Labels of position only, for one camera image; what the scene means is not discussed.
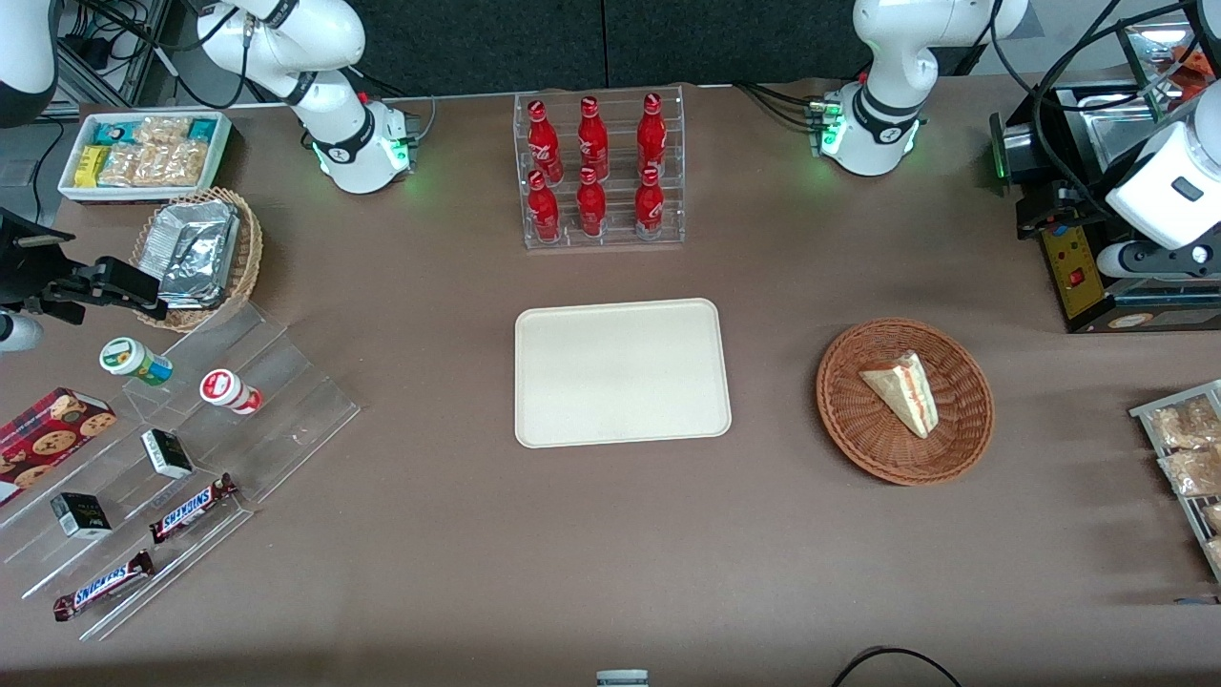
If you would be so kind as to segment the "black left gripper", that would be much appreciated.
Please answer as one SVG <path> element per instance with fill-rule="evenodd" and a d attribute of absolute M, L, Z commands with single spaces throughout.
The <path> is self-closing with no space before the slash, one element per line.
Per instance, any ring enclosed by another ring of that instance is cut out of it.
<path fill-rule="evenodd" d="M 1015 232 L 1018 240 L 1054 234 L 1060 227 L 1081 227 L 1087 238 L 1114 240 L 1111 214 L 1103 200 L 1062 179 L 1015 185 L 1020 199 L 1015 207 Z"/>

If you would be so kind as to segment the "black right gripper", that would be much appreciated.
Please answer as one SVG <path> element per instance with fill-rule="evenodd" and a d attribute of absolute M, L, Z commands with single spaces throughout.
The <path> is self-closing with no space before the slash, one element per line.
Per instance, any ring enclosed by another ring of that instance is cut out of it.
<path fill-rule="evenodd" d="M 158 297 L 160 279 L 107 256 L 92 266 L 90 287 L 77 275 L 82 265 L 66 257 L 61 248 L 77 236 L 48 229 L 6 209 L 1 210 L 1 218 L 2 308 L 20 310 L 33 301 L 33 310 L 42 303 L 44 316 L 83 325 L 85 308 L 81 303 L 93 297 L 103 308 L 127 308 L 153 321 L 165 321 L 168 304 Z"/>

